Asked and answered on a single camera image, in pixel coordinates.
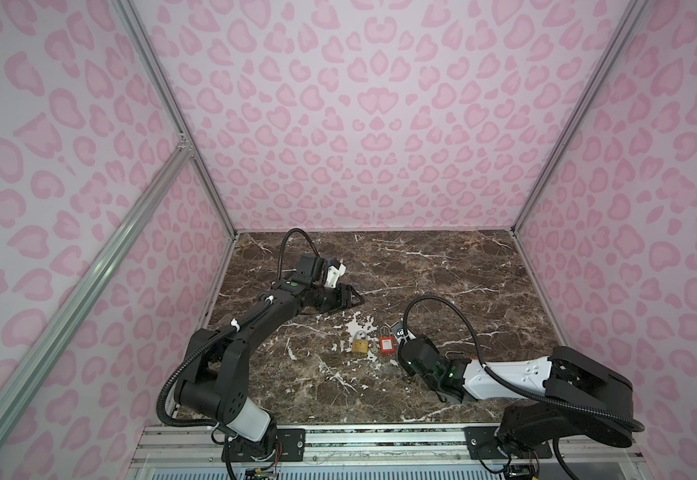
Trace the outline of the brass padlock silver shackle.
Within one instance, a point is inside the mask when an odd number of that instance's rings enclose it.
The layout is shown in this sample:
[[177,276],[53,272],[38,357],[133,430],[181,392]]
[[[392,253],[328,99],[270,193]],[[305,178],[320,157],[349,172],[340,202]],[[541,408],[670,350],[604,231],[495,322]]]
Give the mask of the brass padlock silver shackle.
[[369,342],[367,340],[366,332],[359,330],[354,334],[351,344],[351,352],[355,354],[365,355],[368,354]]

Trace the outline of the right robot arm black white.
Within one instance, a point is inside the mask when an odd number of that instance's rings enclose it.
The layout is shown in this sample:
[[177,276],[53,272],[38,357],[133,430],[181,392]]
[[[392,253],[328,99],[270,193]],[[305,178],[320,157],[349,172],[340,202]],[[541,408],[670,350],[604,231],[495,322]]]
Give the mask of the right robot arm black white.
[[476,358],[447,358],[430,339],[408,335],[400,338],[398,361],[442,401],[514,399],[487,442],[505,455],[580,435],[625,449],[643,430],[633,418],[632,383],[569,347],[557,346],[534,360],[481,364]]

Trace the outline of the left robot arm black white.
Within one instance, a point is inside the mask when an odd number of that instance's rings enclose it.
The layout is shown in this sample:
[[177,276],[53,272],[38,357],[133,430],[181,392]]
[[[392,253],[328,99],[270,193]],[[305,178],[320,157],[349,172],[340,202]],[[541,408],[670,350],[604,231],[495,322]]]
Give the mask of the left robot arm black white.
[[276,280],[256,303],[220,330],[200,329],[156,400],[156,415],[172,427],[208,426],[231,438],[268,442],[272,416],[248,396],[250,357],[284,323],[304,309],[332,313],[364,304],[340,278],[346,266],[304,254],[296,270]]

